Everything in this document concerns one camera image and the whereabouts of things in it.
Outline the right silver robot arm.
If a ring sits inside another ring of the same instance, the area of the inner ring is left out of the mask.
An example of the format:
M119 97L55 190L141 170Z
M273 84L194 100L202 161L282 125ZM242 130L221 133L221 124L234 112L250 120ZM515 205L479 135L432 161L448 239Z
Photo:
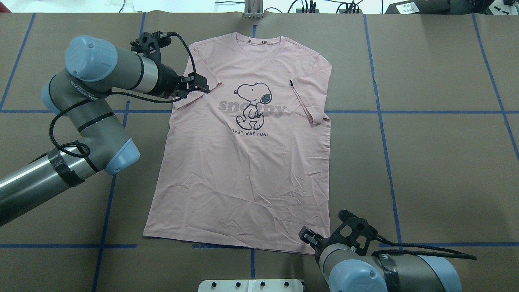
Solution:
M356 224L349 235L336 229L323 237L308 227L298 234L313 248L331 292L461 292L456 268L444 257L385 251L367 255L358 238L371 241L373 229Z

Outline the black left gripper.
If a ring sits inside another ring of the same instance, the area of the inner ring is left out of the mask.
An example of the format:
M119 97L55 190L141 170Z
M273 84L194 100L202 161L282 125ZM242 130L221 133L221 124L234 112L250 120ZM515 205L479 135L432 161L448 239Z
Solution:
M158 65L158 78L154 86L154 96L161 98L185 99L190 92L200 91L209 94L210 89L204 76L189 73L181 76L167 65Z

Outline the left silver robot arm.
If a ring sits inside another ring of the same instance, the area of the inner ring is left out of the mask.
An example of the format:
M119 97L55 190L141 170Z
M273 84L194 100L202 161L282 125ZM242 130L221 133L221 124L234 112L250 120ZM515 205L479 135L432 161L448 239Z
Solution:
M74 37L65 69L42 88L41 99L55 114L49 126L54 147L1 179L1 225L8 224L58 194L104 170L116 174L135 163L140 152L106 98L125 95L154 103L173 103L193 91L207 94L206 77L186 76L163 64L161 48L175 32L143 32L131 50L88 35Z

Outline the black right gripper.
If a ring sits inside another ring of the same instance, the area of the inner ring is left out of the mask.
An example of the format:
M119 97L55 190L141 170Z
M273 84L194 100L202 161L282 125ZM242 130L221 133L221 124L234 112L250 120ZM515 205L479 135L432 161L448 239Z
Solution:
M332 237L324 238L319 233L314 232L309 227L302 227L298 233L298 237L300 240L310 246L314 246L314 253L321 254L324 249L332 244L335 244L336 241Z

